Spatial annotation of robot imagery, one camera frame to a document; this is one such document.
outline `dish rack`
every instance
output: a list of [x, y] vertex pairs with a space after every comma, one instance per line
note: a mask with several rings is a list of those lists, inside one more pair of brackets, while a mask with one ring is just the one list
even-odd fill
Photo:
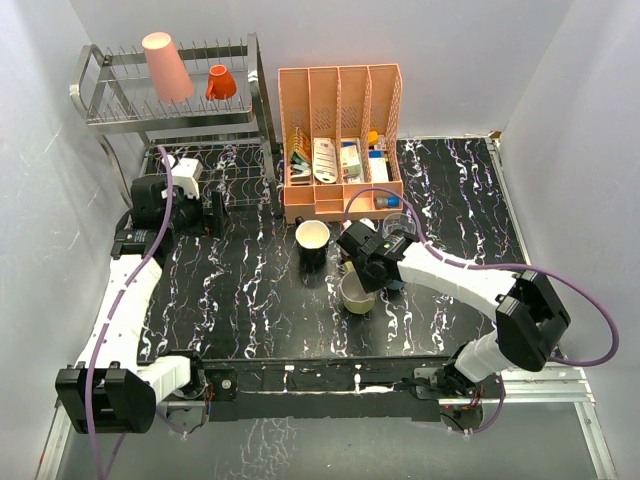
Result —
[[[339, 147], [345, 138], [360, 142], [360, 162], [365, 181], [346, 183], [338, 168], [335, 184], [324, 184], [312, 176], [311, 185], [292, 185], [290, 169], [285, 167], [284, 210], [288, 223], [305, 219], [341, 221], [344, 210], [358, 191], [366, 187], [384, 187], [403, 194], [396, 156], [398, 116], [402, 99], [402, 76], [398, 65], [360, 65], [344, 67], [286, 68], [278, 72], [280, 116], [288, 163], [287, 138], [300, 128], [310, 139], [331, 138]], [[384, 135], [391, 166], [388, 182], [372, 182], [369, 171], [368, 136], [375, 130]], [[402, 208], [375, 208], [383, 192], [366, 192], [351, 205], [350, 219], [381, 219]]]
[[[236, 206], [270, 203], [273, 213], [281, 216], [275, 175], [280, 149], [275, 140], [257, 35], [249, 34], [246, 44], [242, 39], [239, 45], [232, 45], [230, 40], [226, 45], [220, 45], [216, 40], [215, 45], [209, 45], [205, 41], [202, 46], [196, 46], [195, 42], [192, 42], [185, 47], [180, 42], [178, 47], [178, 53], [195, 86], [194, 95], [179, 104], [163, 104], [158, 100], [145, 55], [138, 52], [134, 46], [129, 52], [119, 47], [115, 53], [107, 49], [105, 54], [96, 45], [86, 45], [80, 53], [70, 87], [71, 99], [116, 171], [122, 198], [129, 207], [132, 206], [120, 162], [107, 135], [136, 133], [147, 147], [147, 155], [150, 149], [157, 145], [172, 145], [178, 149], [185, 147], [185, 150], [188, 150], [186, 147], [189, 145], [259, 143], [263, 155], [256, 157], [262, 160], [249, 167], [259, 167], [259, 175], [268, 186], [269, 195], [258, 196], [255, 199], [232, 200], [226, 207], [233, 210]], [[91, 59], [94, 59], [99, 67], [95, 84], [85, 81]], [[208, 101], [205, 98], [209, 69], [216, 64], [225, 65], [236, 82], [238, 91], [228, 100]], [[91, 92], [88, 104], [81, 95], [81, 92], [87, 91]], [[246, 124], [254, 120], [257, 123], [257, 131], [251, 130], [251, 127], [247, 130]], [[148, 132], [154, 131], [217, 128], [229, 125], [243, 125], [244, 128], [238, 128], [236, 131], [234, 127], [227, 127], [224, 133], [221, 133], [220, 129], [216, 133], [209, 133], [210, 130], [207, 130], [204, 135], [153, 140], [147, 135]], [[241, 175], [240, 171], [241, 169], [235, 168], [233, 175]]]

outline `black countertop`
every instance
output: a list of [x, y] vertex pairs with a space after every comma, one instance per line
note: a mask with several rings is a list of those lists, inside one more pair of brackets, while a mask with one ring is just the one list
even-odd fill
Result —
[[[484, 139], [402, 140], [398, 152], [405, 197], [437, 248], [478, 263], [523, 261]], [[260, 181], [225, 176], [230, 166], [253, 168], [257, 147], [199, 148], [188, 156], [206, 165], [205, 194], [268, 195]], [[173, 349], [205, 359], [450, 355], [492, 328], [474, 309], [417, 285], [382, 290], [371, 312], [351, 314], [337, 292], [335, 242], [326, 266], [306, 273], [294, 226], [267, 209], [230, 217], [221, 239], [180, 239], [153, 294], [139, 360]], [[335, 240], [338, 225], [331, 230]]]

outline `gray wall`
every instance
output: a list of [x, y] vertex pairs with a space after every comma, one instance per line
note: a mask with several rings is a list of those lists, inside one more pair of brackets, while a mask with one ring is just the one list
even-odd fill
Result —
[[399, 63], [400, 136], [503, 130], [571, 0], [70, 0], [89, 37], [140, 49], [257, 32], [276, 132], [277, 69]]
[[[95, 320], [124, 203], [69, 100], [89, 41], [71, 6], [5, 0], [0, 18], [0, 464], [2, 478], [21, 479], [38, 466], [56, 373]], [[119, 152], [131, 177], [139, 155]]]
[[[621, 478], [638, 478], [640, 9], [575, 2], [503, 136], [502, 158], [534, 263], [579, 280], [620, 326], [618, 356], [588, 371]], [[600, 356], [604, 321], [566, 294], [573, 358]]]

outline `red mug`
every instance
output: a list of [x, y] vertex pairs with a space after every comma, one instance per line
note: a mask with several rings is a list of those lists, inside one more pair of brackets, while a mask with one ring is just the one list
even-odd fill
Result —
[[209, 84], [205, 96], [207, 100], [226, 100], [236, 94], [236, 82], [224, 65], [216, 65], [209, 70]]

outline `clear plastic cup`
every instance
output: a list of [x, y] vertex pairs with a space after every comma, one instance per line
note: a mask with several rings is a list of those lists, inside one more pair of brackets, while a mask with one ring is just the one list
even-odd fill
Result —
[[416, 222], [405, 213], [392, 213], [382, 221], [382, 238], [387, 238], [395, 230], [403, 232], [416, 233], [418, 228]]

